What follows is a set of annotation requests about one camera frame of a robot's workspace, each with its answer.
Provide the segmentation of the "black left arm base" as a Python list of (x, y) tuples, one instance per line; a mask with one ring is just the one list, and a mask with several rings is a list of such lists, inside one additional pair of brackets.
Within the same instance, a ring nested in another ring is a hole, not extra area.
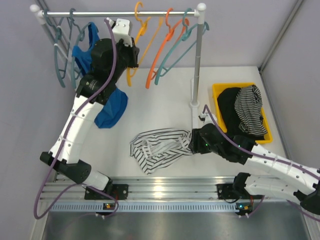
[[(112, 186), (110, 196), (115, 198), (116, 200), (126, 200), (129, 194), (129, 185), (128, 184), (114, 184)], [(109, 200), (110, 198), (97, 193), (96, 191), (86, 187), (85, 188), (85, 200)]]

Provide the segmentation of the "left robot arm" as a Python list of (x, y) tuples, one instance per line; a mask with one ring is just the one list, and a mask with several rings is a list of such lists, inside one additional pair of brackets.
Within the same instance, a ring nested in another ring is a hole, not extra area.
[(89, 71), (80, 80), (67, 122), (54, 146), (40, 160), (76, 184), (95, 188), (103, 199), (113, 194), (113, 181), (80, 159), (83, 143), (92, 125), (110, 129), (124, 114), (128, 96), (117, 81), (127, 68), (138, 67), (139, 48), (123, 39), (98, 40), (90, 52)]

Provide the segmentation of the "white black-striped tank top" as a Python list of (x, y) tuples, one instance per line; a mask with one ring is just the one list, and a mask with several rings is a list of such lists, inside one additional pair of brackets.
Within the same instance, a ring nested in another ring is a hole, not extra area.
[(130, 141), (130, 156), (147, 175), (167, 168), (179, 158), (191, 156), (192, 133), (178, 128), (162, 128), (137, 134)]

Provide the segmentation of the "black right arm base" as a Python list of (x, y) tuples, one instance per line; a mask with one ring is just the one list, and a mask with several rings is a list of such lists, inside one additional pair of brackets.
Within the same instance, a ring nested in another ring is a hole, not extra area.
[(218, 199), (226, 201), (248, 200), (250, 195), (243, 189), (237, 190), (232, 183), (221, 183), (216, 185)]

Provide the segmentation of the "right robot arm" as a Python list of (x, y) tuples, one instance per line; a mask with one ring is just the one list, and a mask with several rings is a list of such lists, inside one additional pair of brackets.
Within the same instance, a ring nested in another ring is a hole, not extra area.
[(319, 215), (319, 169), (278, 156), (243, 135), (223, 136), (212, 123), (191, 131), (189, 148), (193, 154), (214, 153), (231, 163), (257, 168), (273, 176), (264, 178), (246, 172), (238, 173), (232, 183), (237, 198), (266, 196), (285, 199)]

